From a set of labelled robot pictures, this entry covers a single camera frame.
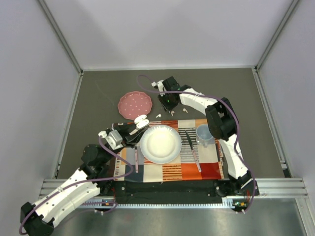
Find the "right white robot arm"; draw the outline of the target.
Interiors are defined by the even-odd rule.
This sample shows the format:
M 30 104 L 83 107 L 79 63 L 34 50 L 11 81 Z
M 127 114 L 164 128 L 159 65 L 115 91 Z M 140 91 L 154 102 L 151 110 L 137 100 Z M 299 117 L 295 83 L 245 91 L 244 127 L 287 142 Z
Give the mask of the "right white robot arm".
M 228 165 L 230 190 L 237 195 L 255 194 L 256 181 L 244 163 L 238 144 L 239 122 L 227 98 L 209 98 L 193 88 L 180 86 L 174 77 L 152 85 L 158 89 L 158 99 L 171 112 L 178 104 L 194 108 L 206 116 L 212 136 L 219 141 Z

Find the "white earbud charging case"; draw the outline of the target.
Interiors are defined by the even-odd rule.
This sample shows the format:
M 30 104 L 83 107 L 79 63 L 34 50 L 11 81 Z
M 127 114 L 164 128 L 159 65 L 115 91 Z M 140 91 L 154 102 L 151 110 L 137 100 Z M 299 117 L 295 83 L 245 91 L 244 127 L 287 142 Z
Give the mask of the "white earbud charging case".
M 140 115 L 134 120 L 134 124 L 136 125 L 136 129 L 142 129 L 149 124 L 149 120 L 146 115 Z

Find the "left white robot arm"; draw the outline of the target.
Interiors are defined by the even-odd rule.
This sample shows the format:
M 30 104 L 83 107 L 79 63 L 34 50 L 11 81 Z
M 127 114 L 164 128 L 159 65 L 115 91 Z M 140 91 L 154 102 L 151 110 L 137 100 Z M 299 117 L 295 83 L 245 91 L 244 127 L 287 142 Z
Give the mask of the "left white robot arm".
M 83 150 L 83 163 L 62 185 L 35 203 L 21 207 L 19 234 L 49 236 L 70 213 L 87 200 L 111 191 L 113 177 L 108 177 L 107 163 L 126 148 L 135 147 L 149 127 L 149 120 L 120 123 L 101 131 L 98 144 L 89 144 Z

